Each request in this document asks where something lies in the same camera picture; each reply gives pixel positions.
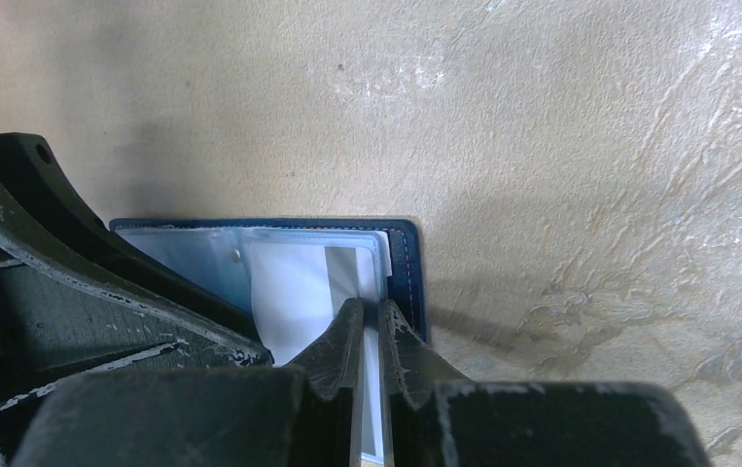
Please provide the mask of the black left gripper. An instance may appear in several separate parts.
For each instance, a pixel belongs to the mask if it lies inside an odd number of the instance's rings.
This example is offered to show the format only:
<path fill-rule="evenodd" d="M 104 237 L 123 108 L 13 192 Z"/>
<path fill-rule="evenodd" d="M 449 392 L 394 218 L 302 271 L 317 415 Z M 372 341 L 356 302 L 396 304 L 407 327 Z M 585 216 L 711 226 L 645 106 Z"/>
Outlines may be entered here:
<path fill-rule="evenodd" d="M 252 317 L 106 229 L 46 140 L 0 134 L 0 455 L 57 390 L 115 370 L 269 366 Z"/>

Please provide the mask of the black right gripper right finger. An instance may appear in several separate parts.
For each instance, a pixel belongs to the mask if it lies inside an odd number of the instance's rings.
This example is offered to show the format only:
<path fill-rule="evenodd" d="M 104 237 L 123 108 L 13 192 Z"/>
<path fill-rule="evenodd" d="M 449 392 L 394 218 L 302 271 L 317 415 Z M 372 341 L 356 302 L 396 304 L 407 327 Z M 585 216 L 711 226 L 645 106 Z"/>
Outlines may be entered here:
<path fill-rule="evenodd" d="M 689 415 L 626 381 L 476 381 L 378 309 L 389 466 L 705 466 Z"/>

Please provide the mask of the white magnetic stripe card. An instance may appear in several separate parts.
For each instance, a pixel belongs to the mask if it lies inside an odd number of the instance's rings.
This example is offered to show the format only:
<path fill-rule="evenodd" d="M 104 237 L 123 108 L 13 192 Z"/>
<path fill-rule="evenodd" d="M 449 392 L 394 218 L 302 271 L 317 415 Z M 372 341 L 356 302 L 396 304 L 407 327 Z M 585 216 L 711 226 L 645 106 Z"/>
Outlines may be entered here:
<path fill-rule="evenodd" d="M 319 338 L 346 300 L 375 314 L 391 274 L 389 248 L 377 240 L 258 241 L 248 261 L 252 314 L 278 366 Z"/>

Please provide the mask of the navy blue card holder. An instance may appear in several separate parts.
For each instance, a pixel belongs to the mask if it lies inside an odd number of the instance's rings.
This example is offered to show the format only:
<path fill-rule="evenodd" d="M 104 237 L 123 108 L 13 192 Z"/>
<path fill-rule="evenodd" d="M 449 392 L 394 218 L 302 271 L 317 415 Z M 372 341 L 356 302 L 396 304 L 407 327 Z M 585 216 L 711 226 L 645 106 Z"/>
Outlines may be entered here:
<path fill-rule="evenodd" d="M 405 219 L 114 219 L 110 229 L 199 287 L 252 315 L 283 366 L 352 298 L 397 304 L 428 337 L 419 231 Z"/>

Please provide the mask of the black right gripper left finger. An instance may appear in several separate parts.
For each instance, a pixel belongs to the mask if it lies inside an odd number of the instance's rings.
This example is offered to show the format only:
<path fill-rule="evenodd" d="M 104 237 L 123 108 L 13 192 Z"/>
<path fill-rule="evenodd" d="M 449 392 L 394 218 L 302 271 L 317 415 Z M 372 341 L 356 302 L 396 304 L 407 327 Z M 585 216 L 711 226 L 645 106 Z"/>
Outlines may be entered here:
<path fill-rule="evenodd" d="M 356 466 L 364 304 L 280 368 L 113 371 L 59 387 L 17 466 Z"/>

